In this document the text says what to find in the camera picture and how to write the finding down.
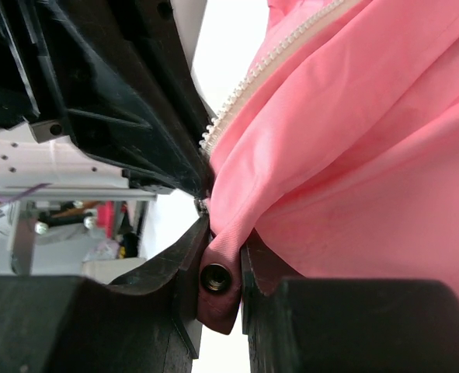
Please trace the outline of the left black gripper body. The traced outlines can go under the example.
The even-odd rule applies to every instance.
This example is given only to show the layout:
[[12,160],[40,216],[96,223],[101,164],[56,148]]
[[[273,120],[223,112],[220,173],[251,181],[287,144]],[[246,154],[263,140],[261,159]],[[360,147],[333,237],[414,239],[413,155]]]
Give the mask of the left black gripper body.
[[131,187],[205,197],[209,115],[172,1],[0,1],[0,131],[67,136]]

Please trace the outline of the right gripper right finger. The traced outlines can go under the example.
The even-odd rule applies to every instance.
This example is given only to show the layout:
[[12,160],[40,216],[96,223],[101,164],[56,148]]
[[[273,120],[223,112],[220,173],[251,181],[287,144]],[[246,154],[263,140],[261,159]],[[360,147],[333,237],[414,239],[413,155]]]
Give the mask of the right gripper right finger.
[[256,233],[241,264],[254,372],[459,372],[459,299],[440,282],[302,277]]

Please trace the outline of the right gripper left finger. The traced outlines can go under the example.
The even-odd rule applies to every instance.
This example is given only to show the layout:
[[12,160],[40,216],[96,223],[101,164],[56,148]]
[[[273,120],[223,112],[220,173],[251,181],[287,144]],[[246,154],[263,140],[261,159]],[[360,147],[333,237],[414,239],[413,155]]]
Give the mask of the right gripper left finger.
[[189,372],[200,351],[199,218],[174,244],[108,285],[0,276],[0,372]]

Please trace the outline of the pink hooded zip jacket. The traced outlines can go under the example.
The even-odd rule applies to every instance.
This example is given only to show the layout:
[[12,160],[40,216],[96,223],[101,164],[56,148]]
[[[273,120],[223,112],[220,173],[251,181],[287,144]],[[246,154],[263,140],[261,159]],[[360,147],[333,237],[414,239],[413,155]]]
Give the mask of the pink hooded zip jacket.
[[204,135],[214,239],[198,319],[230,333],[252,231],[307,277],[416,278],[459,297],[459,1],[271,1]]

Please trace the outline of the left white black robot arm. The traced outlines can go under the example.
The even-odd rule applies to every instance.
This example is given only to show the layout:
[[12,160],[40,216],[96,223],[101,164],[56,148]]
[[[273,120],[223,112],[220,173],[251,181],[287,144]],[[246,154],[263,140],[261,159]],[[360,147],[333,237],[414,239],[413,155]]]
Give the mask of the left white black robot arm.
[[205,197],[203,1],[0,1],[0,194]]

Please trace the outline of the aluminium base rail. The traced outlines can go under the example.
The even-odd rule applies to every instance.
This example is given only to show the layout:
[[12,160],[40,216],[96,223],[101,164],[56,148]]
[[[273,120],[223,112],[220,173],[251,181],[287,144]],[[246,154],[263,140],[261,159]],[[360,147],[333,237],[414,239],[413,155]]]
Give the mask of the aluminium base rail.
[[156,200],[156,195],[144,190],[134,189],[92,189],[92,188],[55,188],[45,187],[32,193],[24,194],[24,189],[10,188],[0,191],[0,200],[43,200],[43,201],[70,201],[70,200]]

